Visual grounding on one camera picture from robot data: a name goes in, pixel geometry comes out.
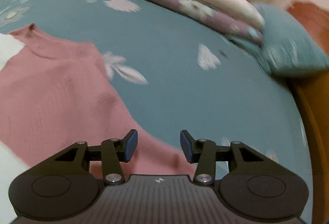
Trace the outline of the teal pillow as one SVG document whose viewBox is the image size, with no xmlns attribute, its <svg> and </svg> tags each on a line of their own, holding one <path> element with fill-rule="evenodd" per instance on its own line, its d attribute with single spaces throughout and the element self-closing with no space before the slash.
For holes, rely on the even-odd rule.
<svg viewBox="0 0 329 224">
<path fill-rule="evenodd" d="M 226 38 L 254 57 L 269 76 L 308 77 L 328 70 L 328 55 L 289 13 L 273 5 L 253 4 L 265 20 L 263 41 Z"/>
</svg>

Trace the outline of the pink and white knit sweater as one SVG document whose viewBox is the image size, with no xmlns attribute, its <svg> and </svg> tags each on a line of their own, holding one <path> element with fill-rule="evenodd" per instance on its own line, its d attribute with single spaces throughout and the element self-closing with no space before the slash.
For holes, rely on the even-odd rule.
<svg viewBox="0 0 329 224">
<path fill-rule="evenodd" d="M 99 145 L 138 131 L 125 174 L 195 171 L 181 150 L 149 135 L 109 83 L 92 43 L 52 37 L 34 24 L 1 35 L 1 223 L 16 215 L 12 180 L 77 141 Z"/>
</svg>

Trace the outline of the teal floral bed sheet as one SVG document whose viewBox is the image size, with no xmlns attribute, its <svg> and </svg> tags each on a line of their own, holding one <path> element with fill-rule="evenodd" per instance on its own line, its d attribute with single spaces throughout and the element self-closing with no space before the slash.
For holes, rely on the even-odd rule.
<svg viewBox="0 0 329 224">
<path fill-rule="evenodd" d="M 146 0 L 1 0 L 1 35 L 34 24 L 92 43 L 109 83 L 149 135 L 180 149 L 180 131 L 239 140 L 313 186 L 300 113 L 288 87 L 206 26 Z"/>
</svg>

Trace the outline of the wooden headboard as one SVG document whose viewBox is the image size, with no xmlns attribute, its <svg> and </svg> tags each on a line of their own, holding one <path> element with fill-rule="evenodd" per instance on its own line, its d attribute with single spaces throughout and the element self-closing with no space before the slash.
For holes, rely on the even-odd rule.
<svg viewBox="0 0 329 224">
<path fill-rule="evenodd" d="M 328 10 L 308 1 L 296 1 L 287 11 L 328 53 Z M 294 86 L 311 154 L 312 223 L 325 223 L 328 221 L 328 71 L 295 80 Z"/>
</svg>

